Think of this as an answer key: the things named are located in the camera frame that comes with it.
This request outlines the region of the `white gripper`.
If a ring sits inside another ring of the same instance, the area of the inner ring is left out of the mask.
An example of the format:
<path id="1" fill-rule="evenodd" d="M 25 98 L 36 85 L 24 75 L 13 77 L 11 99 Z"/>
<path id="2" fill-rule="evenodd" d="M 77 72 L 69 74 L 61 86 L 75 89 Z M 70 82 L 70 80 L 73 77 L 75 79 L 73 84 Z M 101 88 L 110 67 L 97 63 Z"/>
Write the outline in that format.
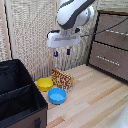
<path id="1" fill-rule="evenodd" d="M 58 57 L 58 51 L 56 48 L 70 46 L 67 48 L 67 55 L 70 55 L 71 46 L 77 45 L 79 42 L 79 33 L 62 35 L 60 30 L 53 30 L 47 34 L 47 46 L 49 48 L 55 48 L 54 57 Z"/>

